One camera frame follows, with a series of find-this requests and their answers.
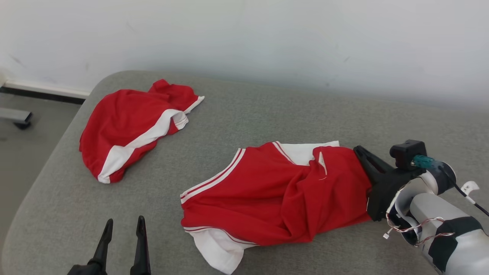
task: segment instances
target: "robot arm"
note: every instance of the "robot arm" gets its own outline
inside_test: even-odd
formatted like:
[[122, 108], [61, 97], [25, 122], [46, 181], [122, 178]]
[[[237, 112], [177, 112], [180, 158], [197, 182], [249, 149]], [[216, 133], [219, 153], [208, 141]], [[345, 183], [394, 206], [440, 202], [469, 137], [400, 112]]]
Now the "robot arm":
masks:
[[[456, 184], [455, 173], [448, 164], [427, 158], [424, 143], [417, 140], [391, 148], [396, 168], [361, 146], [354, 151], [372, 183], [367, 205], [372, 220], [385, 218], [391, 230], [418, 247], [439, 274], [488, 273], [489, 237], [482, 226], [438, 197]], [[477, 185], [472, 182], [464, 187], [464, 196], [478, 206], [468, 197], [471, 189], [478, 189]]]

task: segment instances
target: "gray floor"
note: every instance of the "gray floor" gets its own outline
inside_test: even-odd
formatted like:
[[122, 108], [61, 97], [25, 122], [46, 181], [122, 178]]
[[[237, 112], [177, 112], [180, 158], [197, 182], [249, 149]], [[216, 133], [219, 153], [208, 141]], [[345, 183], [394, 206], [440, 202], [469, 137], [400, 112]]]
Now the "gray floor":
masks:
[[34, 114], [31, 127], [23, 131], [0, 119], [1, 250], [17, 208], [80, 105], [0, 93], [0, 107]]

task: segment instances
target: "teal connector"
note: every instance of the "teal connector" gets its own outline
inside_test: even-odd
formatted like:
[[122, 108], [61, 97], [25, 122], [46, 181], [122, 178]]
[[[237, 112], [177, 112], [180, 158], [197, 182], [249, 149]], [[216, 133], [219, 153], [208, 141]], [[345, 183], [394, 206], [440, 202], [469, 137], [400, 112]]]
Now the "teal connector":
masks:
[[413, 161], [411, 162], [411, 165], [428, 169], [428, 168], [438, 168], [438, 166], [442, 165], [442, 163], [438, 160], [435, 160], [434, 158], [430, 158], [427, 156], [421, 156], [417, 155], [414, 156]]

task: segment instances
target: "black cable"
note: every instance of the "black cable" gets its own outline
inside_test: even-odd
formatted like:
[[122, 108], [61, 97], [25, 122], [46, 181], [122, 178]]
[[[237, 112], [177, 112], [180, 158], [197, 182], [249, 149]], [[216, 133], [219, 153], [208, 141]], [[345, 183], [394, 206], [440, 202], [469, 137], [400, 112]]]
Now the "black cable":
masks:
[[[455, 183], [454, 180], [452, 180], [452, 178], [447, 174], [447, 172], [445, 171], [445, 169], [440, 165], [438, 166], [438, 169], [440, 169], [445, 175], [446, 177], [448, 178], [448, 181], [450, 181], [450, 183], [455, 187], [455, 189], [457, 189], [457, 191], [462, 194], [462, 196], [466, 197], [467, 194], [465, 194], [461, 189], [460, 187], [458, 187], [458, 185]], [[489, 212], [487, 212], [487, 210], [485, 210], [484, 208], [482, 208], [482, 206], [480, 206], [478, 203], [474, 203], [475, 207], [479, 208], [479, 210], [481, 210], [485, 215], [487, 215], [489, 217]]]

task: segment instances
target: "red garment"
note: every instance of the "red garment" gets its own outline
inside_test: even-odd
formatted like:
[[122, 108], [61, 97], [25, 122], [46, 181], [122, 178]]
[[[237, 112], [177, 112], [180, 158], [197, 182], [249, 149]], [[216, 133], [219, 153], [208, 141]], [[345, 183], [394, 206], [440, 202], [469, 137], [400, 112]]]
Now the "red garment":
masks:
[[105, 96], [80, 138], [83, 162], [98, 181], [120, 181], [159, 138], [181, 130], [188, 122], [185, 114], [203, 99], [189, 86], [163, 79], [148, 92], [119, 90]]
[[[310, 242], [318, 233], [370, 219], [366, 205], [371, 184], [353, 150], [313, 148], [269, 142], [240, 149], [223, 172], [180, 196], [181, 224], [213, 267], [230, 274], [237, 266], [223, 262], [233, 257], [214, 259], [219, 248], [203, 247], [211, 242], [227, 245], [222, 241], [226, 236], [216, 230], [244, 249]], [[310, 155], [308, 162], [305, 154]], [[196, 235], [209, 229], [214, 231], [207, 232], [205, 241]], [[230, 251], [237, 249], [232, 245]]]

